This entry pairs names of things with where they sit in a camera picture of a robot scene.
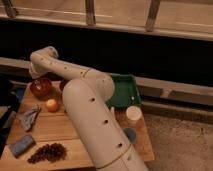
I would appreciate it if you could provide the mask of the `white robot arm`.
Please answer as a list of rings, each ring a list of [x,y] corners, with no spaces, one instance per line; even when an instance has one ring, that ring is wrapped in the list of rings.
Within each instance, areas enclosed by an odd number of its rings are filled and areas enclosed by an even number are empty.
[[[34,79],[48,72],[68,81],[62,101],[97,171],[149,171],[106,105],[115,90],[109,74],[61,61],[52,46],[30,55]]]

